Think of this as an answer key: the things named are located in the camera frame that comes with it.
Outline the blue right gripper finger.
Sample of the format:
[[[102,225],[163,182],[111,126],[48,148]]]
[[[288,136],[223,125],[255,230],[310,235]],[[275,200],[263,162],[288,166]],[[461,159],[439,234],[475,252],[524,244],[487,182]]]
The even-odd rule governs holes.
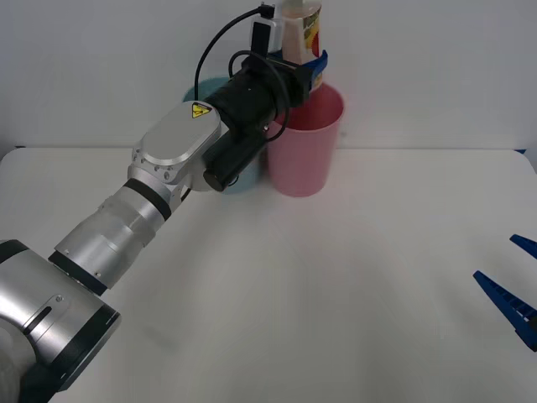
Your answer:
[[[532,257],[537,257],[537,243],[529,238],[514,234],[509,239]]]
[[[473,278],[479,284],[491,302],[509,321],[511,326],[514,328],[514,331],[524,342],[524,344],[535,352],[536,310],[487,277],[481,271],[476,271],[473,274]]]

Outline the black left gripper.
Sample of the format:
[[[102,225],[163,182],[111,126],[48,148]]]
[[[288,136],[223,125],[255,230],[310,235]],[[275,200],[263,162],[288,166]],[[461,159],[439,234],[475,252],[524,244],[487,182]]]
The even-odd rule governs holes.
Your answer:
[[[275,99],[278,111],[283,111],[285,106],[282,86],[268,65],[274,68],[284,83],[289,98],[289,107],[299,107],[309,98],[310,92],[319,86],[316,82],[327,67],[328,53],[323,50],[318,58],[303,65],[297,65],[284,60],[283,51],[278,50],[268,53],[266,61],[264,63],[250,55],[241,63],[241,72],[245,72],[255,81],[260,82],[262,88]]]

